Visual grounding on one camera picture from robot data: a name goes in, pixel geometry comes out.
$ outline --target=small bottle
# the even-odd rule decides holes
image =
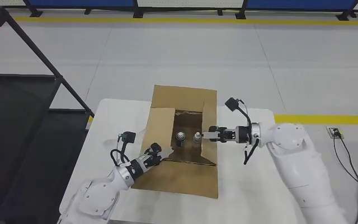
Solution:
[[[178,147],[184,147],[185,133],[184,132],[178,132],[176,134],[176,138],[177,138],[177,146]]]
[[[193,143],[194,148],[199,148],[201,146],[201,134],[199,132],[196,132],[194,134],[194,137],[192,138],[192,140],[194,141],[194,143]]]

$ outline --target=blue wall panel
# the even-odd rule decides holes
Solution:
[[[132,0],[30,0],[34,6],[133,6]]]
[[[305,10],[348,9],[354,0],[248,0],[247,8],[289,8]]]

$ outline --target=box flap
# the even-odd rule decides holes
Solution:
[[[174,123],[174,108],[151,108],[140,153],[157,142],[162,150],[170,149]]]
[[[216,125],[216,102],[204,102],[204,109],[202,112],[202,131],[207,132],[209,127]],[[218,164],[218,154],[216,142],[211,142],[209,139],[203,139],[201,143],[201,156]]]
[[[218,169],[216,166],[163,161],[140,176],[132,188],[218,198]]]
[[[204,102],[216,105],[216,91],[178,86],[154,86],[151,108],[202,112]]]

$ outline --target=open cardboard box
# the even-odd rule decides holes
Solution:
[[[216,143],[203,139],[201,147],[192,145],[196,132],[216,125],[216,102],[214,90],[155,85],[141,153],[153,142],[174,152],[132,188],[218,198]],[[186,135],[184,148],[176,146],[179,131]]]

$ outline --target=yellow floor line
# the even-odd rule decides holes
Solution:
[[[319,20],[236,20],[234,18],[69,18],[69,17],[15,17],[17,22],[137,22],[137,23],[193,23],[193,24],[275,24],[356,26],[358,21]]]
[[[300,124],[358,124],[358,116],[276,114],[275,121],[276,123],[300,123]]]

